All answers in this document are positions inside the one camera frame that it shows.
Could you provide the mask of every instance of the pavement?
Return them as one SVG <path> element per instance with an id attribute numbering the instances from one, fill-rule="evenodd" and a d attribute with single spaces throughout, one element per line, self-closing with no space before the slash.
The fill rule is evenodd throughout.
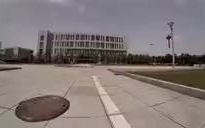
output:
<path id="1" fill-rule="evenodd" d="M 205 128 L 204 100 L 116 76 L 112 66 L 20 67 L 0 72 L 0 128 Z M 70 101 L 66 113 L 38 123 L 15 116 L 20 101 L 51 94 Z"/>

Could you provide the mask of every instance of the pole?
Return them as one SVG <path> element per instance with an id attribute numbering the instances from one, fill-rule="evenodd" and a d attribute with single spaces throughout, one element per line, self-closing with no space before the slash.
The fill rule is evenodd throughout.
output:
<path id="1" fill-rule="evenodd" d="M 173 30 L 174 22 L 169 22 L 168 25 L 170 26 L 171 40 L 172 40 L 172 66 L 173 66 L 173 68 L 175 68 L 174 30 Z"/>
<path id="2" fill-rule="evenodd" d="M 174 52 L 174 30 L 173 30 L 173 26 L 171 26 L 171 40 L 172 40 L 172 57 L 173 57 L 173 68 L 175 68 L 175 52 Z"/>

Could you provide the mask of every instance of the grass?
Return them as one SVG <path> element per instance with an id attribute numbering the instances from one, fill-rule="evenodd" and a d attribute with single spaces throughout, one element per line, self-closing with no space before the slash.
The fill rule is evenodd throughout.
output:
<path id="1" fill-rule="evenodd" d="M 131 72 L 156 79 L 205 89 L 205 69 Z"/>

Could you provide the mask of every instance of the white building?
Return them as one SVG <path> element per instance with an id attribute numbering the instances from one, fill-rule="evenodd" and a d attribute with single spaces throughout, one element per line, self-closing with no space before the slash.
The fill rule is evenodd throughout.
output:
<path id="1" fill-rule="evenodd" d="M 37 53 L 69 63 L 117 63 L 127 54 L 127 41 L 116 35 L 40 31 Z"/>

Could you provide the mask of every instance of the road marking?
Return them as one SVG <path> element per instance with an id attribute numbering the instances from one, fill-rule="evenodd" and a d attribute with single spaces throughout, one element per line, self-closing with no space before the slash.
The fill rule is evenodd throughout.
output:
<path id="1" fill-rule="evenodd" d="M 118 107 L 106 93 L 97 76 L 93 76 L 93 80 L 113 128 L 132 128 L 124 116 L 120 113 Z"/>

